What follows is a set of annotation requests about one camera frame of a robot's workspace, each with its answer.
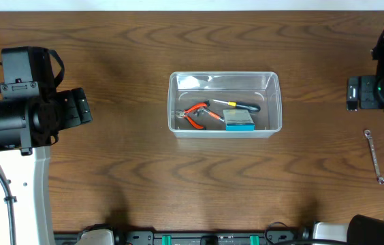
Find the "black yellow screwdriver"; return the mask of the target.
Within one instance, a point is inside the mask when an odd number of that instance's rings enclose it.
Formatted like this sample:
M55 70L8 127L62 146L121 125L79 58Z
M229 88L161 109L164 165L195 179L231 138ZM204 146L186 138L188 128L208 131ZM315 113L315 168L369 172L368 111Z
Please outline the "black yellow screwdriver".
M222 100L218 100L218 99L212 99L212 100L216 103L228 105L228 106L231 106L233 108L238 108L241 110L248 110L249 112L259 112L261 110L261 108L259 106L256 106L256 105L247 105L247 104L242 104L242 103L238 103L235 101L222 101Z

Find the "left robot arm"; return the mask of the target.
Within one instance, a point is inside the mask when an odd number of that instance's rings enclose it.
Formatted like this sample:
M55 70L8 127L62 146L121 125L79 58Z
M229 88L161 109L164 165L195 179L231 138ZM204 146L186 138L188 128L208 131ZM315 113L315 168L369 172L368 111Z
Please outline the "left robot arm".
M54 244L48 175L59 132L93 120L82 88L57 91L55 50L4 48L0 66L0 244Z

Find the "blue white cardboard box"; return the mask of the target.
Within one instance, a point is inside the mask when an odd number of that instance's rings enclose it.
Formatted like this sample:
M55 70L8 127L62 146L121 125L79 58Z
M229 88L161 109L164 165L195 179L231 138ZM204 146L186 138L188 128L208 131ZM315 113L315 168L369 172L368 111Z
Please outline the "blue white cardboard box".
M254 131L255 123L248 110L223 110L225 129L227 131Z

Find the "silver combination wrench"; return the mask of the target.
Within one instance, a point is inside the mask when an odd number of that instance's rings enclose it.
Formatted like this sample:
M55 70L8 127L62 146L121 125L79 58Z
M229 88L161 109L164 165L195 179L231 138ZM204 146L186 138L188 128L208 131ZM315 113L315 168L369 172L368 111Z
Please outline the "silver combination wrench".
M379 169L379 164L378 164L378 160L377 160L377 154L375 152L375 148L374 148L374 141L373 141L373 138L372 138L372 134L371 134L371 131L369 129L365 129L364 130L364 135L368 141L368 145L369 145L369 149L370 149L370 153L371 153L371 157L372 157L372 163L373 163L373 166L374 166L374 172L375 172L375 175L377 177L377 182L379 184L384 184L384 177L381 175L381 172L380 172L380 169Z

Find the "small claw hammer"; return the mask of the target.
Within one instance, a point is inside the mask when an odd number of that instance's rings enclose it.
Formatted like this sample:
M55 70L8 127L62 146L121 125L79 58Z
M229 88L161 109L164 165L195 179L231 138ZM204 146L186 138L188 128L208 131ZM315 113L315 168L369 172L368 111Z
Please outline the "small claw hammer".
M221 122L225 122L224 118L222 116L219 116L218 114L210 111L208 109L208 107L210 106L210 102L209 101L205 101L203 103L199 103L199 104L196 104L197 106L197 109L196 111L193 113L194 115L196 115L197 117L200 115L200 114L208 114L209 116L213 117L214 119L216 120L219 120Z

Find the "clear plastic container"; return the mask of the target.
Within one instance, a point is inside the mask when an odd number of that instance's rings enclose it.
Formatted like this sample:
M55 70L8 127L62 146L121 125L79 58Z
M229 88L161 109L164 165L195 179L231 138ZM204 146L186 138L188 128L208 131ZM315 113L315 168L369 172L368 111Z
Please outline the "clear plastic container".
M170 76L167 123L176 137L268 138L283 127L273 71L177 71Z

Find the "red handled pliers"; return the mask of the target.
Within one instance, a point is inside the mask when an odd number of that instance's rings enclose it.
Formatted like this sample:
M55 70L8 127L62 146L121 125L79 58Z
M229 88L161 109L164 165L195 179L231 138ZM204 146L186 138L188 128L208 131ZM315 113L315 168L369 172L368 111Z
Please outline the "red handled pliers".
M175 117L176 118L183 118L183 119L187 120L189 122L189 124L191 126L193 126L195 129L204 130L205 126L202 126L202 125L199 125L198 123L196 123L191 118L191 115L197 114L199 109L203 109L203 108L207 108L207 107L208 107L208 103L206 103L206 102L197 103L197 104L193 105L192 107L190 107L189 109L176 110Z

